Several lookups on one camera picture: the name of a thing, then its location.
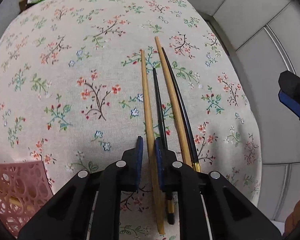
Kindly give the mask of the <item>wooden chopstick long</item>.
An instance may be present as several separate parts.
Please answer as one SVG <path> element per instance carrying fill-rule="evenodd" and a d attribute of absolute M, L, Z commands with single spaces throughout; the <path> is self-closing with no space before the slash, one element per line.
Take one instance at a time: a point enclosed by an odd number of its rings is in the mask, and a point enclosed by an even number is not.
<path fill-rule="evenodd" d="M 157 160 L 155 156 L 155 139 L 153 133 L 152 109 L 149 97 L 149 87 L 146 70 L 145 51 L 141 50 L 141 74 L 142 74 L 142 90 L 143 90 L 143 108 L 146 126 L 147 152 L 151 173 L 151 181 L 153 187 L 154 213 L 157 224 L 157 230 L 160 235 L 165 234 L 164 227 L 164 206 L 162 204 L 162 195 L 158 181 Z"/>

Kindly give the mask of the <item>pink plastic basket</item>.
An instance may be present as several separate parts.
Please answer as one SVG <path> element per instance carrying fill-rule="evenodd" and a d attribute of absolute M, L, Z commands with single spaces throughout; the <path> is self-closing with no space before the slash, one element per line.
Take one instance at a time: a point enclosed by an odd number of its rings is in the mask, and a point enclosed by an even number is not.
<path fill-rule="evenodd" d="M 42 161 L 0 164 L 0 221 L 14 238 L 52 196 Z M 10 197 L 23 207 L 9 203 Z"/>

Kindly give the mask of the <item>black chopstick gold band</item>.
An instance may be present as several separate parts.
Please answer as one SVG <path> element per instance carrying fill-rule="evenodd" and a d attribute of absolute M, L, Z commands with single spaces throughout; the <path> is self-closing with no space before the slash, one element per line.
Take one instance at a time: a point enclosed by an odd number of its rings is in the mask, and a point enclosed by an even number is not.
<path fill-rule="evenodd" d="M 188 118 L 188 115 L 187 115 L 187 112 L 186 112 L 186 108 L 185 108 L 185 105 L 184 105 L 184 102 L 183 102 L 183 98 L 181 96 L 181 92 L 180 92 L 178 83 L 175 79 L 171 64 L 168 60 L 168 57 L 167 57 L 167 54 L 166 54 L 164 48 L 162 48 L 162 52 L 163 52 L 163 55 L 164 55 L 165 60 L 167 62 L 168 70 L 170 72 L 170 76 L 171 76 L 171 79 L 172 79 L 174 90 L 175 90 L 177 100 L 178 100 L 178 103 L 179 103 L 179 108 L 180 108 L 180 111 L 181 111 L 181 117 L 183 119 L 183 124 L 184 124 L 184 128 L 185 128 L 185 135 L 186 135 L 186 138 L 187 138 L 187 143 L 188 143 L 188 147 L 189 147 L 192 166 L 193 166 L 193 169 L 195 171 L 201 172 L 199 158 L 198 158 L 196 146 L 195 146 L 194 139 L 193 139 L 193 133 L 192 133 L 190 121 L 189 121 L 189 118 Z"/>

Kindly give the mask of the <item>floral tablecloth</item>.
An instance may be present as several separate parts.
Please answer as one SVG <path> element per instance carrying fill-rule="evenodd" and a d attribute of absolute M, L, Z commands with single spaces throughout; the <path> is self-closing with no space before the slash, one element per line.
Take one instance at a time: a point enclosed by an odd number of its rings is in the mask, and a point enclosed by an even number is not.
<path fill-rule="evenodd" d="M 155 37 L 166 51 L 203 172 L 219 171 L 253 204 L 261 183 L 260 135 L 217 36 L 188 0 L 47 0 L 0 39 L 0 164 L 42 161 L 52 193 L 77 172 L 97 172 L 146 135 L 145 51 L 168 148 L 181 157 Z"/>

